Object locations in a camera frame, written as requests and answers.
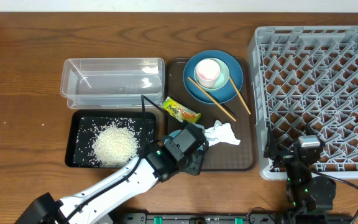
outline white cup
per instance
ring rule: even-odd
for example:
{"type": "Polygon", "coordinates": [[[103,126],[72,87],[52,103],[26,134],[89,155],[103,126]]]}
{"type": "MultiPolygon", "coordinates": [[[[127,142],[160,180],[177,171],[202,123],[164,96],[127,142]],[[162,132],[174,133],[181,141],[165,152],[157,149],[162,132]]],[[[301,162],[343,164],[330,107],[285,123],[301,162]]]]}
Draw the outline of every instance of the white cup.
{"type": "Polygon", "coordinates": [[[220,73],[221,68],[219,64],[211,58],[201,60],[196,66],[196,78],[200,85],[205,88],[212,88],[216,80],[218,80],[220,73]]]}

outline wooden chopstick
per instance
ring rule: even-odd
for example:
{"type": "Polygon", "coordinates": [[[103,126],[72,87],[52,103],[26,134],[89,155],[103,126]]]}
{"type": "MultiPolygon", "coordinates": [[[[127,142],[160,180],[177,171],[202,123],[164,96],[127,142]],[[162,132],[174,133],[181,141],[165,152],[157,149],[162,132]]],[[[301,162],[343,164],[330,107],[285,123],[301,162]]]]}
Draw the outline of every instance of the wooden chopstick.
{"type": "Polygon", "coordinates": [[[231,77],[229,77],[229,79],[230,79],[230,82],[231,82],[231,84],[233,85],[234,89],[236,90],[236,93],[237,93],[237,95],[239,96],[239,98],[240,98],[242,104],[245,106],[245,108],[247,109],[248,113],[251,115],[251,111],[249,111],[248,106],[247,106],[247,104],[245,103],[244,99],[242,98],[242,96],[241,96],[241,94],[240,94],[240,91],[237,89],[236,84],[234,84],[233,79],[231,79],[231,77]]]}
{"type": "Polygon", "coordinates": [[[189,80],[195,85],[197,86],[198,89],[200,89],[210,100],[212,100],[212,102],[214,102],[216,104],[216,106],[218,106],[221,110],[223,110],[223,112],[225,112],[233,121],[236,121],[236,119],[233,118],[233,116],[231,116],[231,114],[229,114],[229,112],[227,112],[214,98],[212,98],[211,95],[209,95],[201,86],[199,86],[199,84],[197,84],[192,78],[188,77],[189,80]]]}

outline wooden table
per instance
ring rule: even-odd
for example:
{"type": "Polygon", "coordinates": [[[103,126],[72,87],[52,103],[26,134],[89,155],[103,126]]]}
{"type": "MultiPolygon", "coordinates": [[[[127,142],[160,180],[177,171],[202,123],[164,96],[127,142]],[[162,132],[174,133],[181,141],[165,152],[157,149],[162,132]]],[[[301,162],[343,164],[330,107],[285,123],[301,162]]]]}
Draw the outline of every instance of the wooden table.
{"type": "MultiPolygon", "coordinates": [[[[113,172],[64,164],[74,112],[59,94],[66,59],[162,57],[167,62],[207,49],[247,58],[257,27],[307,25],[358,25],[358,14],[0,13],[0,223],[14,222],[45,192],[59,199],[113,172]]],[[[262,179],[255,167],[180,174],[126,206],[247,213],[255,206],[284,210],[289,204],[285,183],[262,179]]],[[[353,215],[357,206],[358,191],[338,184],[334,211],[353,215]]]]}

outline white tissue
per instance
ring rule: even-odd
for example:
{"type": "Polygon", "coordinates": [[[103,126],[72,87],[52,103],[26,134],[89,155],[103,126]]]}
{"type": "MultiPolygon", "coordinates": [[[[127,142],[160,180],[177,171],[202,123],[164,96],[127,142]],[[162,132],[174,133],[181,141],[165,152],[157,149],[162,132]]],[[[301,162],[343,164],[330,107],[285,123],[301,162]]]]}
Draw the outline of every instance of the white tissue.
{"type": "Polygon", "coordinates": [[[215,121],[215,125],[206,129],[204,135],[208,140],[209,146],[213,146],[219,142],[226,142],[234,145],[240,144],[240,140],[234,137],[230,123],[222,124],[220,121],[215,121]]]}

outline snack wrapper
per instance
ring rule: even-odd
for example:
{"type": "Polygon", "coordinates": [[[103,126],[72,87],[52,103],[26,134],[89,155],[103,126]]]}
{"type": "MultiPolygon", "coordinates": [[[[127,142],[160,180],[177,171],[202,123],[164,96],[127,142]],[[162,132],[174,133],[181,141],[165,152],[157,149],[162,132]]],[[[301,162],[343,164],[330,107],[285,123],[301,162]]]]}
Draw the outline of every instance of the snack wrapper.
{"type": "Polygon", "coordinates": [[[189,123],[195,124],[197,120],[201,117],[201,113],[195,113],[194,111],[186,108],[185,106],[181,105],[180,103],[176,102],[169,96],[167,99],[162,103],[162,108],[164,108],[168,113],[183,122],[183,120],[188,121],[189,123]]]}

